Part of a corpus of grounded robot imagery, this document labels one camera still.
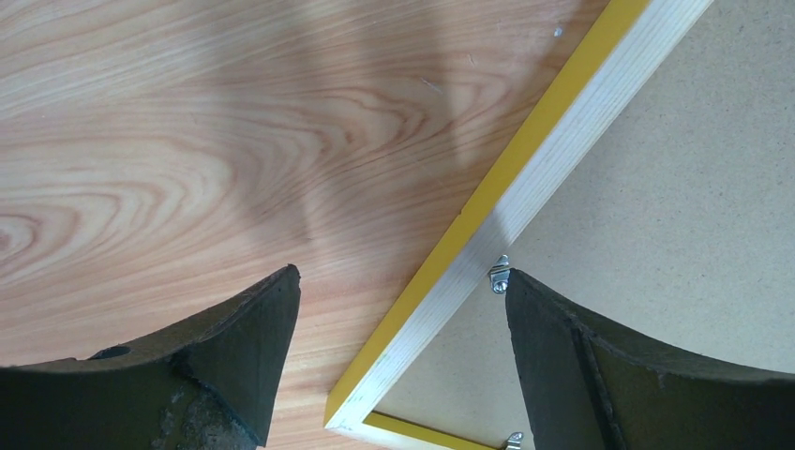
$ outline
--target wood grain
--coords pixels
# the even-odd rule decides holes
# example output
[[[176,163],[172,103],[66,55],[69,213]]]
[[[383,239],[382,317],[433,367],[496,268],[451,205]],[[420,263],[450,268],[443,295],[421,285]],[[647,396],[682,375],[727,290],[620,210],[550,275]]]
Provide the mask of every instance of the wood grain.
[[[269,447],[368,448],[329,389],[605,3],[0,3],[0,363],[295,263]]]

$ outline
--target wooden frame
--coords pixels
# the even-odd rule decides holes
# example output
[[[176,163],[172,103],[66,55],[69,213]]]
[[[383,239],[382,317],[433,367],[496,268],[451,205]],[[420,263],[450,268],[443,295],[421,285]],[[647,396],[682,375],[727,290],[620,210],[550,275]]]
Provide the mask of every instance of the wooden frame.
[[[490,448],[374,409],[711,2],[607,5],[332,390],[326,428],[393,448]]]

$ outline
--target yellow frame side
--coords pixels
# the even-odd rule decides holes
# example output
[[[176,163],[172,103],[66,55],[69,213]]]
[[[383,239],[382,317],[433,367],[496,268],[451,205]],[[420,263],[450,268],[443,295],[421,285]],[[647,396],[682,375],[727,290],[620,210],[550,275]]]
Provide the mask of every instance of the yellow frame side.
[[[332,389],[326,403],[324,423],[328,423],[382,355],[386,346],[464,249],[503,193],[651,1],[611,0],[607,4],[549,89],[466,202],[461,214],[431,250],[406,289]],[[382,417],[385,416],[372,413],[367,419],[374,421],[375,424],[394,425]]]
[[[371,412],[368,414],[364,424],[446,448],[455,448],[457,450],[495,450],[494,447],[467,441],[466,439],[451,434],[406,422],[378,412]]]

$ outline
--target silver screw head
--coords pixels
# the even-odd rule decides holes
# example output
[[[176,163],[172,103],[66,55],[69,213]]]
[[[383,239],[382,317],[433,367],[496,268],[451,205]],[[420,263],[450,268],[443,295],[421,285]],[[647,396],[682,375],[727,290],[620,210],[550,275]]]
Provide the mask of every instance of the silver screw head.
[[[491,290],[494,291],[494,293],[505,293],[505,291],[508,290],[508,282],[504,280],[495,281],[494,284],[491,285]]]

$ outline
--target metal clip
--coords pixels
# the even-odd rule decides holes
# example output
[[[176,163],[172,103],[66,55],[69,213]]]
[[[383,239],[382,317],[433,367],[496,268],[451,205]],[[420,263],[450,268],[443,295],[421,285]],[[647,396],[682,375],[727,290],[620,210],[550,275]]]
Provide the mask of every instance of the metal clip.
[[[488,279],[491,281],[491,290],[494,293],[505,293],[508,290],[510,272],[511,263],[508,261],[508,255],[502,255],[488,271]]]
[[[511,433],[511,436],[505,441],[505,445],[501,450],[521,450],[522,439],[524,439],[524,433]]]

